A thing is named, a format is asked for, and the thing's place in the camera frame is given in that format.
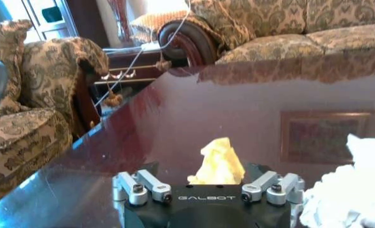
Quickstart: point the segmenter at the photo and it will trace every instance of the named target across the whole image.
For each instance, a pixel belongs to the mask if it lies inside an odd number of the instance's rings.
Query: floral fabric
[[[326,53],[375,48],[375,25],[338,28],[307,35]]]
[[[256,37],[251,28],[234,17],[226,1],[191,0],[191,9],[195,15],[207,21],[214,32],[222,36],[228,49],[236,48]]]
[[[72,132],[72,95],[83,75],[79,64],[87,61],[99,76],[108,73],[108,57],[88,39],[67,38],[26,45],[20,101],[31,108],[54,107],[64,116]]]
[[[302,35],[260,37],[239,46],[216,61],[216,64],[259,61],[322,55],[323,49]]]
[[[54,109],[0,116],[0,197],[72,143],[68,124]]]
[[[306,0],[226,0],[224,4],[256,37],[304,31]]]
[[[0,61],[8,72],[8,84],[4,98],[0,102],[0,115],[28,110],[18,102],[22,92],[20,65],[23,61],[24,39],[32,27],[30,20],[0,23]]]
[[[306,31],[375,24],[375,0],[307,0]]]

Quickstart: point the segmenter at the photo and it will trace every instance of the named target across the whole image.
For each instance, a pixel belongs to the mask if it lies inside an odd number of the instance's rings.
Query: armchair
[[[99,122],[87,84],[108,73],[108,57],[84,38],[24,45],[31,21],[0,24],[8,84],[0,102],[0,198]]]

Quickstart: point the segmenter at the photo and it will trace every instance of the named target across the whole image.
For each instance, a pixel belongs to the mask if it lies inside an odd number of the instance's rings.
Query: cable
[[[184,16],[184,18],[183,18],[183,20],[182,20],[182,23],[180,23],[180,25],[179,25],[176,31],[174,32],[174,35],[171,36],[170,41],[167,42],[167,44],[166,44],[164,46],[162,46],[162,47],[159,48],[159,50],[166,49],[166,48],[170,46],[171,42],[174,41],[174,38],[175,38],[175,36],[176,36],[176,34],[178,34],[180,28],[182,28],[182,25],[183,25],[184,22],[186,22],[186,19],[187,19],[188,15],[190,15],[190,11],[191,11],[191,0],[188,0],[188,11],[187,11],[187,14],[186,14],[186,16]],[[112,54],[112,53],[116,53],[116,52],[120,52],[122,50],[123,50],[123,49],[116,49],[116,51],[111,52],[111,54]],[[122,75],[122,77],[118,79],[118,81],[115,82],[115,84],[111,86],[111,88],[110,88],[111,90],[114,90],[114,88],[115,88],[116,85],[119,84],[120,80],[123,80],[123,77],[124,77],[124,76],[127,75],[127,73],[130,72],[130,70],[131,70],[131,68],[132,68],[132,66],[134,66],[134,64],[135,64],[135,62],[136,62],[139,56],[140,56],[142,53],[144,52],[144,50],[146,50],[146,47],[142,48],[142,50],[140,50],[139,53],[136,54],[136,56],[135,56],[135,58],[134,58],[134,60],[132,60],[132,62],[131,62],[131,64],[130,64],[130,67],[128,67],[126,73]],[[94,105],[95,107],[96,107],[96,106],[102,103],[102,101],[107,98],[108,94],[110,94],[110,91],[107,91],[107,93],[106,93],[106,94],[103,95],[103,97],[99,99],[98,103]]]

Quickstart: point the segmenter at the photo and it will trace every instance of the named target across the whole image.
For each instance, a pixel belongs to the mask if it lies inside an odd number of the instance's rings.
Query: side table
[[[118,75],[122,71],[127,71],[131,62],[134,61],[138,53],[140,52],[140,47],[136,48],[123,48],[114,54],[108,53],[110,57],[110,73]],[[151,49],[143,52],[131,68],[130,74],[136,72],[132,78],[123,78],[120,85],[115,88],[115,93],[122,93],[124,97],[135,95],[143,88],[146,88],[151,82],[164,73],[156,68],[156,62],[160,60],[160,49]],[[170,60],[172,62],[172,67],[186,67],[188,66],[187,59]],[[108,81],[99,80],[94,83],[91,87],[92,100],[96,102],[103,95],[107,93],[107,83],[111,86],[116,80],[110,78]]]

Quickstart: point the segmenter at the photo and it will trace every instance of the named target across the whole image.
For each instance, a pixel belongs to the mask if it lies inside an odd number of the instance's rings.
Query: throw pillow
[[[239,21],[239,18],[232,16],[226,2],[219,0],[191,0],[191,10],[206,19],[230,49],[235,49],[256,37],[255,32]]]
[[[158,40],[158,30],[159,28],[171,20],[183,18],[187,15],[186,10],[172,11],[167,13],[148,13],[142,15],[131,22],[131,28],[138,30],[140,33],[138,34],[138,38],[140,40],[144,37],[146,42],[151,42],[151,34],[152,41]]]
[[[30,20],[0,23],[0,61],[7,67],[8,83],[0,102],[0,115],[27,110],[18,102],[22,93],[20,65],[23,62],[24,39],[32,27]]]

